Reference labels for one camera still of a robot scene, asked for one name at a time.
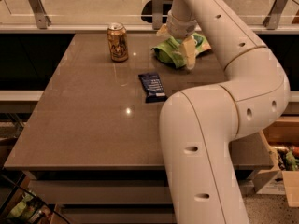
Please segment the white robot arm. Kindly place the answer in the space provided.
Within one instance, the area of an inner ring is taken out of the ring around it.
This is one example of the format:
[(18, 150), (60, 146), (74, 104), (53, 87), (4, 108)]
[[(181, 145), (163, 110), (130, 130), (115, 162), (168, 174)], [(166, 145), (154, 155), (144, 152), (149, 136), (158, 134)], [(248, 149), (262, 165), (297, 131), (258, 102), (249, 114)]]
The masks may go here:
[(167, 29), (201, 28), (227, 79), (179, 91), (164, 103), (160, 139), (177, 224), (249, 224), (229, 144), (268, 127), (286, 109), (279, 61), (223, 0), (174, 0)]

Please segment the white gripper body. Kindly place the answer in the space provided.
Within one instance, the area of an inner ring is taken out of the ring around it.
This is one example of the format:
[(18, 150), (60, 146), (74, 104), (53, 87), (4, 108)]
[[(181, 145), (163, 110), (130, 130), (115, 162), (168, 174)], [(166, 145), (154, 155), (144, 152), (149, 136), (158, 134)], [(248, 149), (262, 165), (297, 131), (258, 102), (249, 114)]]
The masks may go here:
[(168, 33), (174, 38), (185, 39), (195, 30), (197, 21), (190, 12), (170, 10), (167, 14)]

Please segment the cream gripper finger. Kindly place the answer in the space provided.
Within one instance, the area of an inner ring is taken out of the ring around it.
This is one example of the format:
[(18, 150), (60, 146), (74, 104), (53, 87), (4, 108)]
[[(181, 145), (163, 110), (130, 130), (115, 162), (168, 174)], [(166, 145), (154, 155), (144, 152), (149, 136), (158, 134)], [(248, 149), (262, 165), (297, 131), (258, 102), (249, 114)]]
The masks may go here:
[(179, 47), (180, 53), (184, 59), (186, 68), (192, 70), (195, 67), (195, 41), (192, 36), (184, 39)]
[(168, 29), (167, 29), (167, 25), (163, 24), (160, 29), (156, 32), (157, 36), (163, 36), (163, 37), (168, 37), (170, 36)]

